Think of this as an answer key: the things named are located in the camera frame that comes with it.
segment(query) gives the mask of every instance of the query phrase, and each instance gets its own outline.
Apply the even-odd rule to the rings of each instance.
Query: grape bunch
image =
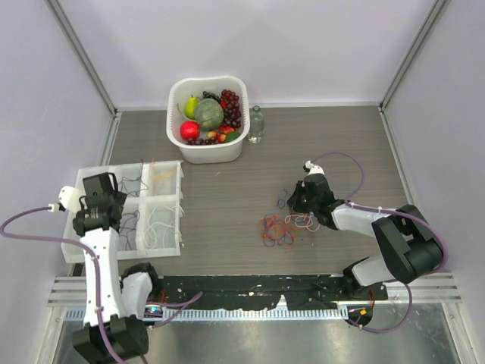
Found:
[[[215,137],[203,139],[188,139],[187,145],[188,146],[210,146],[211,144],[219,144],[219,140],[215,139]]]
[[[203,99],[213,99],[213,100],[221,103],[221,98],[219,96],[217,96],[215,93],[209,93],[207,91],[204,91],[202,93],[202,98]]]
[[[224,110],[224,121],[222,124],[227,127],[240,128],[243,113],[239,104],[239,96],[234,91],[224,89],[221,93],[221,99],[220,104]]]

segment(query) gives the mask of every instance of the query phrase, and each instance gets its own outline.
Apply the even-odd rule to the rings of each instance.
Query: clear plastic bottle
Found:
[[[259,143],[264,136],[264,115],[259,106],[255,105],[249,112],[251,125],[249,126],[248,140],[251,143]]]

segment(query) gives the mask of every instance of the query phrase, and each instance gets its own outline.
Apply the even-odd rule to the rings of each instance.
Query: wooden floor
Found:
[[[377,107],[268,108],[266,134],[242,155],[223,164],[182,164],[185,215],[181,219],[182,256],[150,259],[160,275],[255,275],[340,273],[378,253],[375,240],[321,227],[299,231],[292,249],[267,248],[258,220],[276,207],[283,189],[293,192],[305,161],[332,150],[357,156],[367,183],[354,198],[370,206],[400,207],[404,190]],[[111,164],[182,159],[165,132],[165,111],[122,114]],[[342,156],[320,160],[330,188],[344,198],[360,181],[358,168]],[[120,269],[133,261],[120,261]]]

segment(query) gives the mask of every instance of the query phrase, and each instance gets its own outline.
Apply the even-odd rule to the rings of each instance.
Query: white plastic basket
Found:
[[[106,165],[79,170],[77,189],[84,191],[83,178],[111,172],[116,175],[119,191],[128,195],[120,221],[119,260],[180,255],[183,214],[180,163]],[[67,217],[64,237],[79,241],[72,225],[74,216],[70,212]],[[61,248],[67,263],[84,262],[81,248],[66,243],[61,244]]]
[[[213,146],[188,146],[180,137],[180,125],[188,120],[177,109],[182,111],[191,95],[201,96],[202,92],[208,91],[220,95],[223,89],[230,89],[239,96],[242,106],[242,130],[241,136],[230,142],[215,144]],[[179,147],[183,157],[191,163],[218,163],[230,162],[239,157],[243,150],[243,140],[249,132],[249,101],[246,85],[239,78],[233,76],[186,78],[175,83],[168,97],[167,110],[167,136],[168,139]]]

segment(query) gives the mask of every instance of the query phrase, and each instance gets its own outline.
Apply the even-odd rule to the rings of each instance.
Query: red apple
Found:
[[[200,126],[192,120],[187,120],[180,125],[180,136],[184,140],[199,138]]]

